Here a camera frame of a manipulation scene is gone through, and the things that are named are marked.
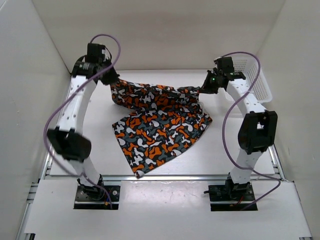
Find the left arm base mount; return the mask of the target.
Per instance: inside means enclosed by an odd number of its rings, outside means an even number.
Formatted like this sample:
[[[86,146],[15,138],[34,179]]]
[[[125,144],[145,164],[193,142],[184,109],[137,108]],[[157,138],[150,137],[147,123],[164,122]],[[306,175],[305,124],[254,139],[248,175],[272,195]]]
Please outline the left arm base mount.
[[[108,192],[108,195],[101,189],[79,184],[73,208],[75,210],[118,210],[121,186],[109,184],[103,187]]]

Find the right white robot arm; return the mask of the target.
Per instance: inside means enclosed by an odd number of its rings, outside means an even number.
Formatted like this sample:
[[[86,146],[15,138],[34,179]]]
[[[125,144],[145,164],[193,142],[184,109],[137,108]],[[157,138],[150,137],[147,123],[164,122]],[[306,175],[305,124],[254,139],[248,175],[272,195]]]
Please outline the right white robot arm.
[[[234,100],[233,106],[238,107],[243,116],[237,134],[240,150],[229,173],[232,183],[224,188],[226,197],[236,200],[243,193],[241,185],[250,181],[258,159],[274,144],[278,115],[257,100],[245,75],[235,71],[232,57],[219,57],[214,63],[215,68],[207,72],[202,92],[217,94],[220,89],[225,90]]]

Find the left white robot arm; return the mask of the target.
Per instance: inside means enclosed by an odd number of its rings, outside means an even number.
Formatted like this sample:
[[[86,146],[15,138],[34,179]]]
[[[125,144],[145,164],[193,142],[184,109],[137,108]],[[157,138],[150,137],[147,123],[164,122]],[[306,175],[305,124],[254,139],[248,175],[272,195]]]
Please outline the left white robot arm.
[[[72,166],[79,185],[88,188],[87,194],[93,200],[103,198],[105,188],[90,159],[91,141],[83,136],[84,118],[98,82],[110,85],[118,79],[108,48],[103,44],[88,43],[86,54],[73,66],[67,98],[55,111],[60,114],[56,126],[46,126],[44,130],[44,140],[53,147],[53,155]]]

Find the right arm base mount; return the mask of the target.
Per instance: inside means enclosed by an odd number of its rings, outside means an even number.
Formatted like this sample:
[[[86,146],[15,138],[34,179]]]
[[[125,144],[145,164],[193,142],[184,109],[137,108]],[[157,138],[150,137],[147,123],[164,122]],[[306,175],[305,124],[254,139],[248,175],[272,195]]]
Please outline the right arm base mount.
[[[256,198],[250,182],[234,183],[227,179],[224,184],[209,185],[203,192],[209,196],[212,212],[257,211]]]

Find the orange camouflage shorts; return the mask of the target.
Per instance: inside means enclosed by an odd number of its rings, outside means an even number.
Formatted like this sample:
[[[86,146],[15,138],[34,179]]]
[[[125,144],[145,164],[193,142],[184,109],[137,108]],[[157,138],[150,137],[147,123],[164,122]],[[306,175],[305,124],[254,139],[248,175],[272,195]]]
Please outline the orange camouflage shorts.
[[[120,79],[110,86],[115,104],[131,110],[112,124],[136,178],[180,156],[201,138],[212,118],[200,103],[201,87],[172,87]]]

